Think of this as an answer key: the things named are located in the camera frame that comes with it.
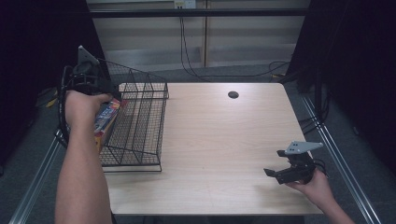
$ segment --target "white wall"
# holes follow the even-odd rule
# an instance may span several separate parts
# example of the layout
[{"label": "white wall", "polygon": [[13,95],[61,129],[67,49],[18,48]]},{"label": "white wall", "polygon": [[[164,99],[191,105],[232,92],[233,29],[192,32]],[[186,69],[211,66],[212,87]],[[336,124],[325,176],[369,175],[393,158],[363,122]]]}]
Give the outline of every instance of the white wall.
[{"label": "white wall", "polygon": [[[125,1],[88,0],[88,4],[90,9],[174,7],[173,1]],[[206,2],[198,0],[196,5],[205,8]],[[208,4],[210,8],[308,8],[308,5],[309,0],[231,0]],[[216,17],[208,18],[207,22],[205,18],[184,18],[191,65],[289,61],[303,21],[304,17]],[[182,68],[179,18],[94,19],[94,23],[107,60],[146,71]]]}]

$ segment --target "forearm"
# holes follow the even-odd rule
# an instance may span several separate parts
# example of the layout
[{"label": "forearm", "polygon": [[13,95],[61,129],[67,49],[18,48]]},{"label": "forearm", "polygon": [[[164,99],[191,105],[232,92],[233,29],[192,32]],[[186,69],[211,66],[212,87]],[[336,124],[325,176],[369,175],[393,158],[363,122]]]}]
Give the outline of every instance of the forearm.
[{"label": "forearm", "polygon": [[335,200],[326,202],[318,208],[323,211],[332,224],[354,223]]},{"label": "forearm", "polygon": [[111,223],[107,183],[94,143],[93,123],[76,125],[70,133],[59,177],[55,221]]}]

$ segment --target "human hand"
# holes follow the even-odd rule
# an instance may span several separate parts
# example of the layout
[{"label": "human hand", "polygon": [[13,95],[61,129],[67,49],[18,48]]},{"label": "human hand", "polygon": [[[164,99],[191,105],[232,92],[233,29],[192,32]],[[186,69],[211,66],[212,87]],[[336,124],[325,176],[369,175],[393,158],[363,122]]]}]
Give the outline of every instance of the human hand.
[{"label": "human hand", "polygon": [[67,124],[71,129],[78,125],[91,125],[99,111],[100,105],[109,102],[111,99],[112,96],[110,94],[86,95],[78,91],[68,91],[65,102]]},{"label": "human hand", "polygon": [[290,182],[286,185],[292,189],[299,190],[309,201],[320,209],[325,205],[335,202],[327,176],[318,169],[315,169],[311,181],[307,184],[303,184],[302,182]]}]

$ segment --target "human arm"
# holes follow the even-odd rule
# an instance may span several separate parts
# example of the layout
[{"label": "human arm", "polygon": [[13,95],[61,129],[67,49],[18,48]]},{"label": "human arm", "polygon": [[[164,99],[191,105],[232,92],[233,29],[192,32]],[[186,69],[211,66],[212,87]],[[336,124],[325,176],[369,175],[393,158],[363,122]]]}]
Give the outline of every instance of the human arm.
[{"label": "human arm", "polygon": [[303,193],[326,215],[330,223],[354,223],[334,199],[329,181],[320,170],[315,170],[312,180],[307,184],[291,182],[286,185]]},{"label": "human arm", "polygon": [[55,223],[111,223],[107,183],[93,138],[96,113],[109,100],[107,94],[66,94],[70,137],[58,180]]}]

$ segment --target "metal wire basket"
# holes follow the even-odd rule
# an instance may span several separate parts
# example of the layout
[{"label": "metal wire basket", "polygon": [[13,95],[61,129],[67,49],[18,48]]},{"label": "metal wire basket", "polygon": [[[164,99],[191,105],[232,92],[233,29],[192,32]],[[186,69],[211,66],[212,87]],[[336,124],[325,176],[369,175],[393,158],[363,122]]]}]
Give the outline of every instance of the metal wire basket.
[{"label": "metal wire basket", "polygon": [[121,107],[100,153],[103,167],[161,167],[163,120],[169,92],[166,80],[116,63],[99,60],[119,85]]}]

